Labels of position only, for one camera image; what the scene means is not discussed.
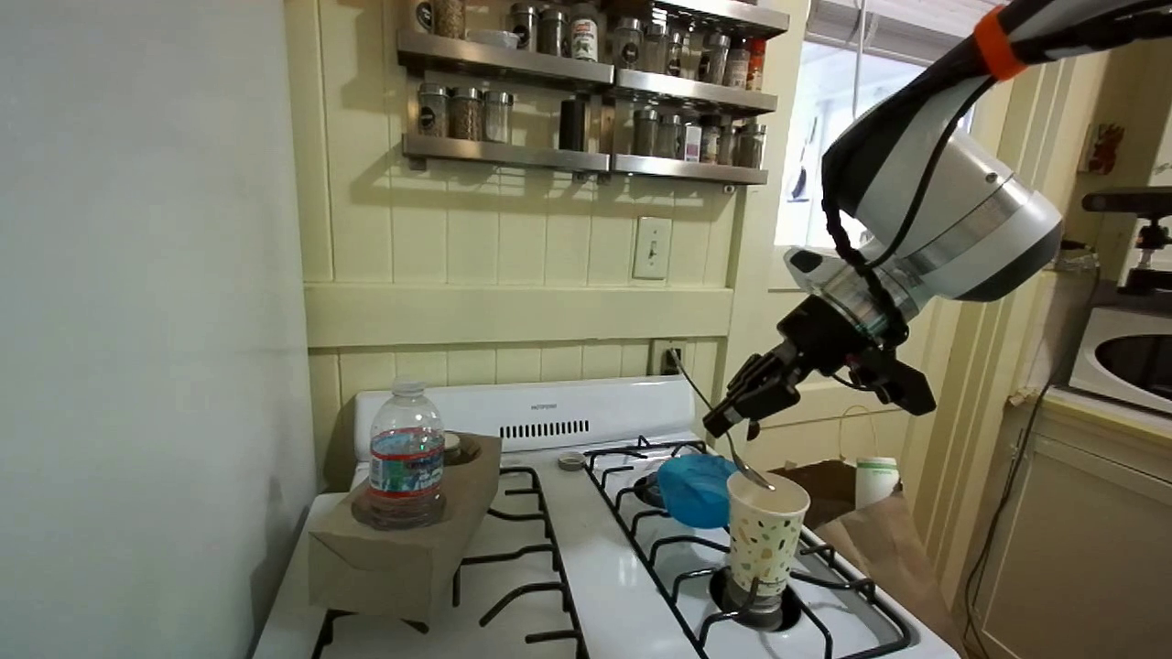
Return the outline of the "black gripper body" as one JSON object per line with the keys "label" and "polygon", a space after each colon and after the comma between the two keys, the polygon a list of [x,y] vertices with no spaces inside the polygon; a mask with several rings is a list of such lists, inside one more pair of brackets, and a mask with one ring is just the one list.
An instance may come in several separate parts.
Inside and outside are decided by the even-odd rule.
{"label": "black gripper body", "polygon": [[862,330],[852,330],[829,301],[808,296],[779,318],[779,345],[752,354],[729,386],[729,417],[763,423],[798,402],[808,373],[850,369],[850,386],[894,402],[908,415],[930,415],[935,393],[925,379]]}

